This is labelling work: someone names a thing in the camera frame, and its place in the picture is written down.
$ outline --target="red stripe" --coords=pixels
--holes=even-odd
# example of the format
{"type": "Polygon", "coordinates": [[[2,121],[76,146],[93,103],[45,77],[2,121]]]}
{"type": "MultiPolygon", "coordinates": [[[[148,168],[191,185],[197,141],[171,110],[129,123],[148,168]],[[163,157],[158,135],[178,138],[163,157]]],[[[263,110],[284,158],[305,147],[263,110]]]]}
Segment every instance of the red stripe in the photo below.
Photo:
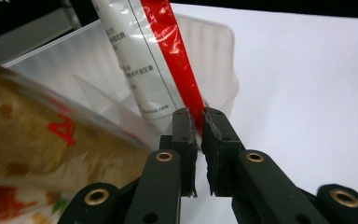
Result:
{"type": "Polygon", "coordinates": [[[176,87],[186,107],[189,108],[197,129],[201,131],[204,103],[170,2],[168,0],[141,0],[141,3],[176,87]]]}

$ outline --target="white backdrop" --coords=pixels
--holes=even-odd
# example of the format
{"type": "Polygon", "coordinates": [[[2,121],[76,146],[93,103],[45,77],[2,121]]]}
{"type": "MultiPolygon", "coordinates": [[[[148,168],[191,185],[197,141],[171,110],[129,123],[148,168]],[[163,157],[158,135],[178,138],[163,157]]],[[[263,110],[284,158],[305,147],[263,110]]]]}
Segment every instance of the white backdrop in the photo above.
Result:
{"type": "MultiPolygon", "coordinates": [[[[228,25],[240,92],[231,123],[300,188],[358,191],[358,19],[172,4],[175,13],[228,25]]],[[[235,223],[230,199],[182,200],[182,223],[235,223]]]]}

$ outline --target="snack package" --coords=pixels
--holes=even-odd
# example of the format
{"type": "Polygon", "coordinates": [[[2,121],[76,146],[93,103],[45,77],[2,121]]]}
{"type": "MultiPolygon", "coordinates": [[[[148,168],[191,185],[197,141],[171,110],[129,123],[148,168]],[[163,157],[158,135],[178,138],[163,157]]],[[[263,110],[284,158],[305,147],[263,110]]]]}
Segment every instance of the snack package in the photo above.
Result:
{"type": "Polygon", "coordinates": [[[56,224],[71,200],[45,189],[0,186],[0,224],[56,224]]]}
{"type": "Polygon", "coordinates": [[[75,194],[139,177],[150,150],[118,126],[0,67],[0,185],[75,194]]]}
{"type": "Polygon", "coordinates": [[[204,107],[168,0],[92,0],[142,117],[162,133],[188,107],[198,130],[204,107]]]}

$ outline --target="plastic bag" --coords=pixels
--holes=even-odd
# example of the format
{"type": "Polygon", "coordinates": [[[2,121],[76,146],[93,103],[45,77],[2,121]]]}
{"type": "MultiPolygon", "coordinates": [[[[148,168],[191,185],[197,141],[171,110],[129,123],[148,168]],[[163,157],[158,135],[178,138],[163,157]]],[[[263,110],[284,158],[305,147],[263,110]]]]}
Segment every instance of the plastic bag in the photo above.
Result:
{"type": "Polygon", "coordinates": [[[0,224],[55,224],[69,195],[32,187],[0,186],[0,224]]]}
{"type": "Polygon", "coordinates": [[[106,119],[0,67],[0,185],[121,188],[141,175],[149,152],[106,119]]]}

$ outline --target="white plastic container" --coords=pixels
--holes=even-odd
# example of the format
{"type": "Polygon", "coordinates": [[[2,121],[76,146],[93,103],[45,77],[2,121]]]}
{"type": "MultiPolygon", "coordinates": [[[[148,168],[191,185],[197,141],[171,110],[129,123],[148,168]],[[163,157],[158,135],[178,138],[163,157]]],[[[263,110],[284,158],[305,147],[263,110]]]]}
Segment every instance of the white plastic container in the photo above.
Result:
{"type": "MultiPolygon", "coordinates": [[[[239,90],[233,72],[233,33],[213,22],[181,15],[176,19],[203,99],[207,106],[229,117],[239,90]]],[[[148,146],[158,148],[160,133],[142,121],[100,21],[3,66],[99,113],[148,146]]]]}

